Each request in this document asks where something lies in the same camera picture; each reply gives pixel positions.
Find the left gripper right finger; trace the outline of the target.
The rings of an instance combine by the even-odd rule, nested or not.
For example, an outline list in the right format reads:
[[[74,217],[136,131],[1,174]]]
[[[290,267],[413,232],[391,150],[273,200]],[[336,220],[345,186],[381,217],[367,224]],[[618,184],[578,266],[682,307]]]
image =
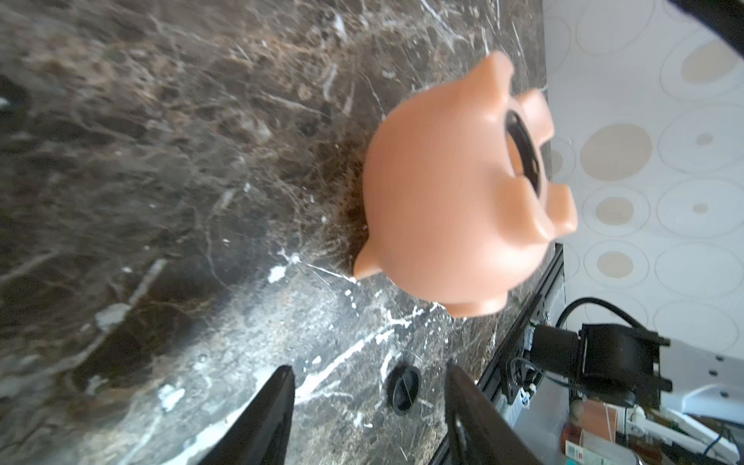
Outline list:
[[[467,373],[453,363],[447,369],[445,401],[451,463],[541,464]]]

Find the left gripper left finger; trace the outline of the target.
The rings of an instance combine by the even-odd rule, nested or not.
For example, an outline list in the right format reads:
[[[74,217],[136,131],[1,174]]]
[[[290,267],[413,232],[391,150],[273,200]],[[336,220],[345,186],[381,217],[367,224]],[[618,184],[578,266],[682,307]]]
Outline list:
[[[282,365],[201,464],[284,464],[295,398],[294,370]]]

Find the black plug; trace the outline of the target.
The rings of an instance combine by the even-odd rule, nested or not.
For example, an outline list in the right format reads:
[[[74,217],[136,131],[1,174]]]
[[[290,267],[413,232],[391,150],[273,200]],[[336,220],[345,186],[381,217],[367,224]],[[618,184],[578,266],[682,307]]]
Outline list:
[[[387,376],[387,404],[397,416],[405,416],[420,393],[420,370],[411,364],[399,364]]]

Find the pink piggy bank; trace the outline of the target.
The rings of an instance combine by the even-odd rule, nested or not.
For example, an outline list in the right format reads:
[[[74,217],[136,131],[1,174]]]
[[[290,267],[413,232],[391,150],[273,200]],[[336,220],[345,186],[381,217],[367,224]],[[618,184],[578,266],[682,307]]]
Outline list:
[[[572,191],[544,170],[548,102],[537,89],[513,95],[513,73],[509,56],[492,52],[387,116],[364,161],[369,236],[356,279],[384,273],[455,318],[490,315],[575,232]]]

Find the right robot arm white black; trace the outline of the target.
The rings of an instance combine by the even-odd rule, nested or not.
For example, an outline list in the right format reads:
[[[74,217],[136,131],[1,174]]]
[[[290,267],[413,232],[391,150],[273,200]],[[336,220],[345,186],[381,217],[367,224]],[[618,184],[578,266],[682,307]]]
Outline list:
[[[622,322],[564,329],[568,317],[585,304],[598,305]],[[666,338],[600,298],[580,298],[555,325],[537,325],[526,361],[606,403],[672,410],[724,424],[743,422],[742,360]]]

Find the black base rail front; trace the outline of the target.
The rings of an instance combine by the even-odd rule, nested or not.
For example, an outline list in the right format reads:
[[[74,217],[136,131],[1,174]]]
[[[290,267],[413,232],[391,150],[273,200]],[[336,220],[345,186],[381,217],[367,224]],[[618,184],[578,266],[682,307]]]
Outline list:
[[[499,413],[496,404],[500,397],[505,397],[507,403],[511,405],[517,403],[517,376],[515,375],[515,368],[511,366],[511,362],[523,355],[532,318],[541,310],[546,309],[548,292],[564,268],[563,256],[563,246],[560,244],[555,245],[554,255],[549,263],[548,270],[539,281],[538,289],[527,300],[526,306],[508,331],[506,338],[496,349],[495,355],[488,364],[484,374],[482,374],[480,381],[473,381],[511,428],[513,426]],[[448,434],[436,453],[434,453],[430,462],[432,464],[453,464],[451,463]]]

